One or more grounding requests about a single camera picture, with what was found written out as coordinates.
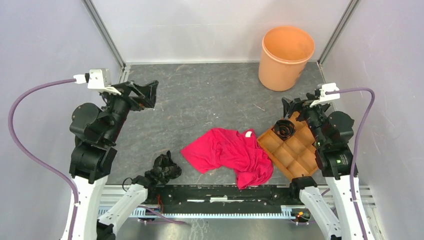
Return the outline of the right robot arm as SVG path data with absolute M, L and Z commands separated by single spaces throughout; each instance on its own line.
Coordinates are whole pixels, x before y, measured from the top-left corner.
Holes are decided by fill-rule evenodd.
M 329 102 L 340 98 L 341 90 L 308 93 L 307 98 L 282 98 L 287 119 L 295 112 L 305 121 L 314 138 L 315 161 L 328 185 L 335 210 L 324 201 L 316 182 L 310 176 L 293 178 L 289 199 L 304 204 L 327 240 L 373 240 L 359 190 L 356 165 L 358 144 L 351 150 L 354 120 L 342 111 L 325 112 Z

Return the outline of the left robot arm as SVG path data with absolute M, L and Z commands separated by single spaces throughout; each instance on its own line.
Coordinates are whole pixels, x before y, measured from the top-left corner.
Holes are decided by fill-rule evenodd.
M 158 81 L 138 85 L 127 81 L 102 92 L 105 106 L 79 105 L 72 113 L 69 130 L 75 136 L 69 174 L 73 183 L 63 239 L 113 240 L 131 213 L 142 203 L 151 204 L 157 190 L 144 176 L 136 176 L 127 192 L 99 215 L 102 193 L 116 157 L 116 141 L 131 111 L 154 108 Z

